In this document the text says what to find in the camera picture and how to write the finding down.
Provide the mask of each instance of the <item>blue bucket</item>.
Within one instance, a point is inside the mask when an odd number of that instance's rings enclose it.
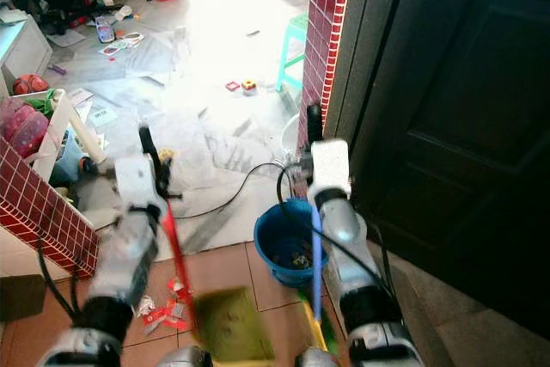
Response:
[[[289,199],[284,205],[298,222],[311,224],[311,205],[306,201]],[[279,205],[272,206],[254,226],[254,245],[258,254],[273,276],[288,287],[301,287],[313,277],[311,236],[310,229],[287,218]],[[323,250],[322,265],[327,261],[327,253]]]

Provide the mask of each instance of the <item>green stool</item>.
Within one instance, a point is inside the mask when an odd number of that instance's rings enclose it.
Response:
[[[283,87],[283,82],[287,82],[290,85],[302,90],[302,82],[298,81],[294,77],[286,74],[286,68],[291,67],[293,64],[297,64],[301,60],[304,60],[305,55],[296,56],[295,58],[286,61],[286,54],[289,51],[290,38],[295,38],[306,43],[306,35],[308,32],[308,13],[303,13],[299,16],[293,17],[290,19],[286,30],[284,31],[284,43],[283,43],[283,53],[281,54],[281,63],[278,67],[278,78],[277,78],[277,87],[275,88],[278,92],[281,91]]]

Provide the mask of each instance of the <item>red toy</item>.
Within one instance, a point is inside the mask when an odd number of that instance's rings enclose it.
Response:
[[[229,82],[228,84],[225,85],[225,87],[227,89],[229,89],[231,92],[235,92],[236,90],[238,90],[238,88],[241,87],[241,85],[239,85],[237,82],[235,81],[231,81]]]

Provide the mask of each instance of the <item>dark door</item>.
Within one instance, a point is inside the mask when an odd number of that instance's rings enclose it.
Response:
[[[550,338],[550,0],[394,4],[352,145],[359,209]]]

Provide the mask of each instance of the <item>terracotta floor tile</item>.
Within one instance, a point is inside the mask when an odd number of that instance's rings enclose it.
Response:
[[[174,260],[158,261],[151,267],[149,273],[149,283],[145,290],[145,295],[153,298],[155,306],[159,309],[166,305],[167,300],[171,297],[170,290],[166,283],[175,277]],[[163,326],[162,324],[155,328],[152,333],[145,334],[144,321],[141,318],[134,318],[128,328],[128,334],[124,342],[125,346],[132,346],[153,339],[160,339],[170,335],[176,335],[177,331],[171,327]]]
[[[121,365],[122,367],[153,367],[169,352],[177,348],[177,335],[125,347],[120,360]]]
[[[59,287],[62,295],[69,300],[69,284]],[[22,318],[10,323],[15,328],[14,339],[9,350],[8,366],[33,366],[55,343],[59,334],[70,327],[70,318],[47,290],[44,308],[37,315]]]
[[[244,244],[190,255],[187,258],[187,265],[195,294],[240,285],[246,285],[252,290],[252,277]]]
[[[247,242],[246,250],[258,311],[275,309],[300,301],[296,289],[283,286],[272,276],[271,270],[258,254],[253,242]],[[327,289],[323,285],[322,295],[326,294]]]
[[[0,366],[7,367],[9,360],[9,350],[15,337],[15,322],[9,322],[3,329],[2,348],[0,349]]]

